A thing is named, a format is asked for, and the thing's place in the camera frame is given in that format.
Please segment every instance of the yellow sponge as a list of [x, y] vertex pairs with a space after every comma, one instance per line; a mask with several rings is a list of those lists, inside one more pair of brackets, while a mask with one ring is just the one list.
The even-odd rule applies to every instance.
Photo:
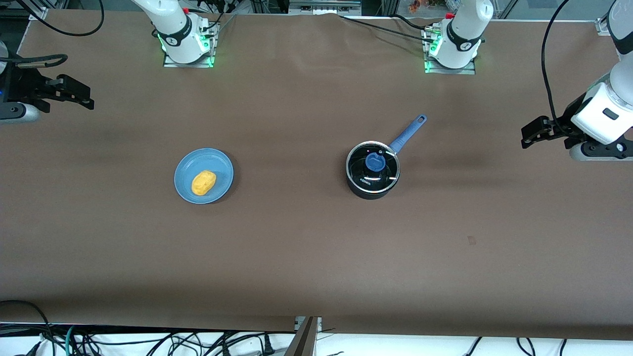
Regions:
[[215, 185], [216, 175], [215, 173], [204, 170], [200, 172], [191, 182], [191, 191], [195, 195], [205, 195]]

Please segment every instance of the black cable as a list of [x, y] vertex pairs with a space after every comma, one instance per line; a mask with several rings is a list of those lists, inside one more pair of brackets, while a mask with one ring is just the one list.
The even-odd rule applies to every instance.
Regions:
[[536, 356], [536, 351], [534, 351], [534, 345], [532, 344], [532, 340], [530, 340], [530, 338], [525, 338], [525, 339], [527, 340], [527, 343], [530, 344], [530, 348], [532, 349], [532, 353], [529, 353], [526, 349], [523, 348], [523, 345], [521, 345], [521, 338], [517, 338], [517, 345], [518, 345], [518, 347], [527, 356]]
[[37, 355], [37, 349], [39, 348], [39, 345], [41, 345], [42, 342], [38, 341], [35, 346], [33, 346], [25, 356], [36, 356]]
[[[48, 322], [48, 319], [46, 318], [46, 315], [44, 314], [42, 309], [40, 309], [38, 306], [36, 306], [35, 304], [31, 302], [27, 302], [26, 300], [19, 300], [19, 299], [1, 300], [0, 306], [2, 306], [3, 304], [4, 305], [9, 305], [9, 304], [28, 305], [29, 307], [35, 309], [35, 311], [40, 315], [40, 317], [44, 321], [44, 325], [46, 326], [48, 334], [50, 335], [51, 338], [54, 338], [53, 331], [51, 330], [51, 325]], [[52, 346], [53, 346], [53, 356], [55, 356], [57, 354], [57, 351], [56, 351], [57, 348], [55, 347], [54, 343], [52, 344]]]
[[273, 345], [270, 343], [270, 336], [268, 334], [264, 335], [264, 344], [261, 348], [262, 356], [271, 356], [275, 353], [275, 349]]
[[558, 350], [558, 356], [563, 356], [563, 350], [565, 349], [565, 345], [567, 345], [567, 339], [563, 339], [563, 343], [560, 344], [560, 350]]
[[[181, 337], [181, 336], [178, 336], [178, 335], [174, 335], [174, 338], [179, 339], [179, 340], [185, 340], [185, 338], [183, 338], [183, 337]], [[200, 338], [199, 338], [197, 335], [196, 335], [196, 339], [197, 339], [197, 342], [195, 342], [195, 341], [191, 341], [191, 340], [186, 340], [185, 342], [186, 342], [186, 343], [190, 343], [190, 344], [192, 344], [192, 345], [199, 346], [199, 347], [201, 347], [201, 348], [209, 348], [209, 347], [211, 347], [211, 344], [209, 344], [209, 345], [205, 345], [205, 344], [204, 344], [204, 343], [200, 340]]]
[[8, 58], [8, 57], [0, 57], [0, 61], [2, 62], [11, 62], [16, 64], [25, 64], [25, 63], [37, 63], [37, 62], [45, 62], [50, 60], [57, 60], [52, 63], [44, 63], [46, 68], [56, 67], [66, 60], [68, 60], [68, 55], [60, 53], [60, 54], [51, 54], [50, 56], [41, 56], [41, 57], [29, 57], [29, 58]]
[[266, 352], [266, 349], [264, 348], [264, 343], [262, 342], [261, 338], [258, 336], [257, 340], [259, 340], [260, 342], [260, 346], [261, 346], [261, 356], [265, 356], [264, 352]]
[[213, 352], [213, 350], [218, 347], [219, 344], [221, 344], [225, 339], [233, 336], [237, 334], [235, 331], [226, 331], [224, 332], [217, 340], [215, 340], [215, 342], [213, 344], [211, 344], [211, 346], [209, 347], [209, 350], [207, 350], [203, 356], [208, 356], [211, 352]]
[[142, 341], [129, 341], [129, 342], [125, 342], [125, 343], [105, 343], [102, 341], [94, 341], [92, 340], [91, 342], [95, 345], [116, 345], [116, 346], [120, 346], [120, 345], [136, 345], [139, 343], [154, 343], [157, 341], [161, 341], [161, 339], [155, 339], [155, 340], [142, 340]]
[[563, 0], [563, 2], [560, 3], [556, 11], [554, 11], [554, 15], [552, 16], [551, 20], [548, 23], [548, 27], [545, 30], [545, 36], [543, 36], [543, 44], [541, 46], [541, 71], [543, 72], [543, 81], [545, 82], [545, 90], [547, 90], [548, 92], [549, 110], [551, 111], [551, 114], [552, 114], [552, 120], [554, 120], [554, 123], [556, 124], [558, 129], [561, 130], [561, 132], [566, 134], [567, 136], [569, 136], [569, 133], [565, 132], [563, 128], [560, 126], [560, 124], [558, 123], [558, 117], [556, 116], [556, 109], [554, 108], [554, 99], [552, 98], [552, 90], [549, 87], [548, 73], [547, 73], [547, 70], [545, 69], [545, 47], [548, 41], [549, 30], [551, 29], [552, 24], [554, 24], [554, 20], [558, 16], [558, 13], [563, 9], [563, 6], [565, 6], [565, 4], [567, 4], [568, 2], [569, 0]]
[[91, 335], [89, 335], [89, 334], [84, 335], [84, 340], [85, 340], [84, 341], [85, 342], [84, 346], [85, 346], [85, 344], [88, 344], [88, 347], [90, 348], [90, 351], [92, 352], [93, 355], [101, 355], [101, 348], [99, 347], [98, 344], [96, 344], [94, 342], [94, 340], [92, 339]]
[[217, 20], [215, 20], [215, 22], [213, 22], [211, 25], [209, 25], [208, 27], [203, 27], [202, 31], [207, 31], [208, 29], [212, 29], [213, 26], [217, 25], [218, 22], [220, 22], [220, 19], [222, 18], [222, 15], [224, 15], [224, 13], [220, 13], [220, 16], [218, 16]]
[[88, 335], [84, 335], [84, 337], [82, 338], [82, 342], [81, 342], [81, 349], [82, 349], [82, 351], [84, 352], [84, 355], [87, 355], [87, 354], [88, 354], [88, 352], [87, 352], [87, 351], [86, 351], [86, 349], [85, 349], [85, 345], [87, 344], [87, 342], [86, 342], [86, 337], [88, 337], [88, 338], [89, 338], [89, 336], [88, 336]]
[[228, 340], [224, 345], [222, 345], [222, 349], [220, 351], [218, 351], [216, 354], [214, 354], [214, 356], [219, 356], [224, 351], [225, 348], [228, 349], [229, 347], [231, 347], [231, 346], [233, 346], [233, 345], [235, 345], [237, 343], [240, 343], [240, 342], [242, 342], [244, 340], [248, 340], [250, 338], [259, 338], [260, 336], [263, 336], [263, 335], [266, 335], [266, 334], [295, 334], [295, 332], [294, 331], [276, 331], [276, 332], [272, 332], [272, 333], [264, 332], [264, 333], [240, 336], [240, 337], [238, 337], [236, 339]]
[[400, 20], [404, 21], [404, 23], [406, 23], [407, 25], [413, 27], [414, 29], [418, 29], [418, 30], [424, 30], [424, 26], [418, 26], [415, 23], [409, 21], [407, 18], [405, 18], [402, 15], [399, 15], [397, 13], [393, 14], [393, 15], [389, 15], [389, 17], [396, 17], [399, 18]]
[[20, 4], [20, 6], [22, 6], [25, 10], [27, 10], [28, 13], [31, 14], [31, 16], [33, 16], [34, 18], [38, 19], [38, 21], [40, 21], [42, 24], [44, 24], [46, 27], [48, 27], [49, 29], [58, 32], [60, 34], [63, 35], [67, 35], [67, 36], [74, 36], [74, 37], [84, 37], [84, 36], [90, 36], [93, 33], [97, 32], [101, 26], [103, 26], [103, 20], [105, 20], [106, 17], [106, 13], [105, 10], [103, 8], [103, 2], [102, 0], [98, 0], [99, 1], [99, 7], [101, 8], [101, 21], [99, 21], [99, 25], [97, 25], [97, 27], [95, 27], [94, 30], [88, 31], [88, 32], [84, 32], [83, 34], [74, 34], [73, 32], [66, 32], [63, 30], [58, 29], [57, 27], [52, 26], [50, 23], [44, 21], [41, 17], [37, 16], [37, 14], [31, 10], [31, 8], [29, 8], [23, 0], [18, 0], [18, 3]]
[[167, 339], [170, 339], [173, 335], [175, 335], [175, 333], [170, 333], [169, 335], [165, 336], [164, 338], [158, 340], [158, 342], [152, 346], [151, 349], [149, 349], [149, 351], [147, 352], [146, 356], [153, 356], [154, 353], [156, 352], [156, 350], [158, 350], [158, 348], [160, 347], [160, 345], [162, 345]]
[[197, 333], [194, 334], [196, 336], [196, 339], [198, 340], [198, 346], [200, 346], [200, 355], [202, 356], [202, 352], [204, 351], [202, 348], [202, 340], [200, 340], [200, 337], [197, 335]]
[[79, 350], [79, 346], [77, 346], [77, 341], [75, 340], [75, 337], [71, 334], [70, 335], [70, 347], [75, 350], [75, 354], [77, 356], [82, 356], [85, 355], [85, 353], [81, 353], [81, 351]]
[[353, 18], [349, 18], [349, 17], [345, 17], [345, 16], [341, 16], [341, 15], [339, 15], [339, 17], [340, 17], [340, 18], [343, 18], [343, 19], [345, 19], [345, 20], [347, 20], [347, 21], [352, 21], [352, 22], [360, 23], [361, 25], [365, 25], [365, 26], [373, 27], [373, 28], [375, 28], [375, 29], [379, 29], [379, 30], [383, 30], [383, 31], [391, 32], [392, 34], [396, 34], [396, 35], [401, 35], [401, 36], [409, 37], [409, 38], [412, 38], [412, 39], [416, 39], [416, 40], [418, 40], [418, 41], [422, 41], [422, 42], [429, 42], [429, 43], [433, 42], [433, 40], [432, 40], [432, 39], [429, 39], [429, 38], [422, 38], [422, 37], [418, 37], [418, 36], [414, 36], [414, 35], [410, 35], [410, 34], [404, 34], [404, 33], [402, 33], [402, 32], [394, 31], [394, 30], [391, 30], [391, 29], [386, 29], [385, 27], [380, 27], [380, 26], [372, 25], [371, 23], [358, 21], [358, 20], [355, 20], [355, 19], [353, 19]]
[[477, 344], [479, 344], [479, 342], [481, 341], [481, 339], [483, 338], [483, 336], [479, 336], [475, 342], [473, 343], [473, 345], [470, 347], [470, 351], [468, 351], [468, 353], [464, 356], [472, 356], [473, 352], [475, 352], [475, 349], [477, 348]]
[[[167, 356], [172, 356], [172, 355], [173, 355], [173, 353], [174, 353], [174, 351], [176, 351], [176, 349], [177, 349], [179, 346], [184, 346], [184, 347], [189, 347], [189, 348], [191, 348], [191, 346], [184, 345], [184, 343], [185, 343], [187, 340], [189, 340], [189, 339], [191, 339], [192, 337], [194, 337], [195, 335], [196, 335], [196, 333], [192, 333], [191, 335], [187, 336], [187, 337], [186, 337], [186, 338], [184, 338], [184, 339], [183, 339], [183, 338], [179, 338], [179, 337], [177, 337], [177, 336], [176, 336], [176, 337], [175, 337], [175, 339], [177, 339], [177, 340], [178, 340], [178, 342], [177, 342], [177, 343], [174, 343], [174, 342], [173, 342], [173, 339], [174, 339], [174, 338], [172, 337], [172, 345], [169, 347], [169, 351], [167, 351]], [[196, 356], [198, 356], [198, 352], [197, 352], [197, 350], [196, 350], [196, 349], [194, 349], [194, 348], [191, 348], [191, 349], [193, 349], [193, 350], [196, 352]]]

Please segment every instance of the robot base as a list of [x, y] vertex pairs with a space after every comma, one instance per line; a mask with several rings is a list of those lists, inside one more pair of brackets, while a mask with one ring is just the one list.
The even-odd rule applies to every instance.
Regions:
[[[422, 38], [430, 38], [437, 41], [439, 37], [438, 32], [440, 31], [439, 29], [436, 28], [436, 25], [438, 24], [434, 24], [433, 27], [427, 27], [427, 29], [422, 30], [421, 31]], [[434, 43], [422, 42], [422, 51], [424, 52], [424, 72], [425, 73], [468, 74], [468, 75], [475, 74], [475, 60], [470, 60], [470, 62], [468, 62], [468, 64], [465, 67], [458, 68], [458, 69], [447, 68], [439, 64], [437, 59], [429, 55], [429, 52], [431, 51], [431, 47], [433, 45]]]
[[[209, 20], [206, 18], [202, 18], [202, 26], [206, 27], [209, 25]], [[218, 47], [218, 33], [220, 29], [220, 23], [216, 23], [212, 29], [209, 29], [205, 32], [201, 32], [201, 35], [207, 37], [207, 39], [203, 40], [203, 44], [209, 46], [209, 51], [203, 54], [198, 60], [193, 61], [191, 63], [177, 63], [173, 59], [171, 59], [167, 53], [165, 53], [165, 58], [163, 59], [163, 67], [165, 68], [213, 68], [215, 64], [215, 52]]]

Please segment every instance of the blue plate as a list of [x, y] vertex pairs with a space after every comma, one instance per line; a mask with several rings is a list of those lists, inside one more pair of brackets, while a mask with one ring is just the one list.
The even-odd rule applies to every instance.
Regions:
[[[202, 171], [215, 173], [216, 181], [205, 195], [198, 196], [191, 191], [191, 182]], [[233, 183], [233, 163], [224, 152], [214, 148], [201, 148], [185, 156], [178, 163], [173, 175], [173, 184], [178, 194], [189, 203], [208, 204], [220, 199]]]

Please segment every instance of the brown tabletop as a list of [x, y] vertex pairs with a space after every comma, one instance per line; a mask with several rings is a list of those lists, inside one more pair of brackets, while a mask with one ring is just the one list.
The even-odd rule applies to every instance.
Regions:
[[[211, 69], [163, 68], [144, 13], [107, 12], [90, 37], [33, 23], [20, 54], [66, 53], [41, 72], [81, 80], [96, 105], [0, 127], [0, 298], [53, 322], [322, 315], [338, 332], [630, 338], [633, 167], [575, 162], [562, 141], [521, 149], [521, 127], [549, 113], [545, 26], [492, 22], [469, 76], [426, 74], [416, 40], [334, 15], [238, 16]], [[591, 23], [555, 25], [548, 49], [559, 113], [617, 61]], [[349, 150], [421, 113], [398, 185], [353, 195]], [[173, 173], [202, 147], [226, 152], [235, 180], [193, 205]]]

